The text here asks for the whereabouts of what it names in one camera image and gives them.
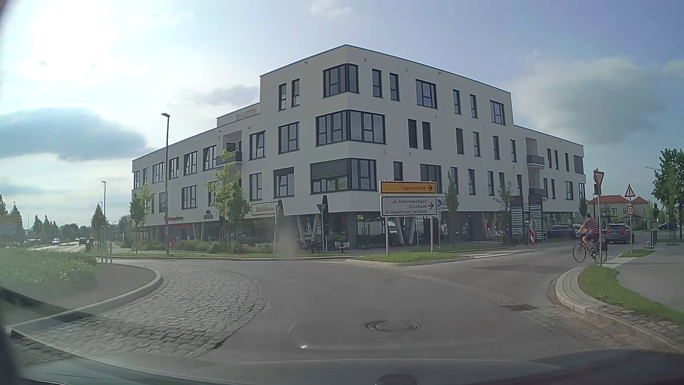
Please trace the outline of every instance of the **bicycle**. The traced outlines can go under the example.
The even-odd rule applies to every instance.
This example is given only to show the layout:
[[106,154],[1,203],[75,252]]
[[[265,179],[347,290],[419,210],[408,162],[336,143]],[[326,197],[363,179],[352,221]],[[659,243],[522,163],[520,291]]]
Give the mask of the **bicycle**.
[[[595,252],[596,254],[599,253],[598,250],[596,250],[596,241],[590,240],[592,243],[592,249],[588,250],[587,246],[584,244],[582,241],[582,238],[584,237],[585,234],[580,234],[579,237],[579,244],[573,246],[573,258],[578,261],[578,262],[584,262],[584,260],[587,258],[587,253],[591,253],[592,251]],[[606,259],[608,259],[608,252],[606,251],[605,253],[602,253],[599,255],[599,258],[601,259],[601,263],[605,263]],[[592,259],[596,262],[599,263],[599,260],[597,260],[595,257],[592,257]]]

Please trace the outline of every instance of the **curb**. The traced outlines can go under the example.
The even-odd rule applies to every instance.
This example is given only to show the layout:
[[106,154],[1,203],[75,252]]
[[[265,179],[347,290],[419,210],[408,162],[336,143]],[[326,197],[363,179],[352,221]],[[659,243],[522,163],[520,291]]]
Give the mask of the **curb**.
[[584,314],[587,316],[591,316],[595,319],[600,319],[604,322],[608,322],[609,324],[617,327],[619,330],[623,332],[639,332],[642,336],[645,336],[652,343],[662,343],[676,351],[684,353],[684,344],[681,344],[678,341],[675,341],[667,336],[664,336],[654,330],[650,330],[646,327],[643,327],[638,323],[600,310],[600,308],[608,306],[609,304],[589,296],[588,294],[582,291],[582,289],[579,287],[579,284],[577,283],[577,277],[585,268],[585,266],[580,266],[570,269],[565,273],[561,274],[556,280],[555,294],[558,298],[558,301],[563,306],[566,306],[567,308],[570,308],[571,310],[574,310],[579,314]]
[[109,298],[104,301],[96,303],[91,303],[90,305],[81,306],[80,308],[66,310],[57,314],[53,314],[51,316],[44,316],[39,319],[32,319],[30,321],[24,321],[22,323],[9,325],[6,327],[6,330],[8,332],[20,332],[20,334],[22,335],[25,335],[25,333],[31,331],[44,330],[51,326],[59,325],[65,322],[74,321],[76,319],[81,319],[87,316],[92,316],[107,310],[111,310],[135,299],[144,297],[145,295],[152,292],[154,289],[158,288],[159,285],[161,285],[161,274],[159,274],[158,271],[142,266],[135,266],[129,264],[127,264],[127,266],[151,270],[155,273],[155,278],[151,282],[143,286],[140,286],[135,290],[123,293],[116,297]]

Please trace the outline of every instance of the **striped shirt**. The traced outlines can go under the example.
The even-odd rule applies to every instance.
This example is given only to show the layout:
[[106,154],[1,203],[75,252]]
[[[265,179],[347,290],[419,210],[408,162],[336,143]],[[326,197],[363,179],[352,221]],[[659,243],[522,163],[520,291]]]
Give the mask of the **striped shirt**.
[[593,218],[587,218],[586,221],[584,221],[584,228],[587,229],[587,232],[589,234],[598,234],[599,233],[599,225],[596,223],[596,219]]

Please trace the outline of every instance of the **road sign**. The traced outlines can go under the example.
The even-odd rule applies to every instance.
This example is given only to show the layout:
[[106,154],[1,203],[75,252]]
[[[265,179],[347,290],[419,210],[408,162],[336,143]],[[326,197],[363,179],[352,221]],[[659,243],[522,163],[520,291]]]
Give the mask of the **road sign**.
[[380,181],[380,194],[435,194],[435,182]]
[[632,185],[628,184],[627,185],[627,192],[624,194],[625,198],[634,198],[636,195],[634,194],[634,190],[632,190]]
[[601,187],[601,182],[603,182],[603,176],[604,176],[603,171],[599,170],[594,170],[594,182],[598,184],[598,187]]
[[381,197],[381,216],[437,215],[436,197]]

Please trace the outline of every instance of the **distant car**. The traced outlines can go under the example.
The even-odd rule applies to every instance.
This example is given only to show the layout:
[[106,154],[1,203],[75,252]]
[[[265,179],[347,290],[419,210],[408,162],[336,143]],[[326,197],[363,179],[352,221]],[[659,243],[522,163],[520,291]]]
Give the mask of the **distant car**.
[[611,223],[605,230],[605,241],[610,243],[629,243],[634,242],[634,234],[626,223]]

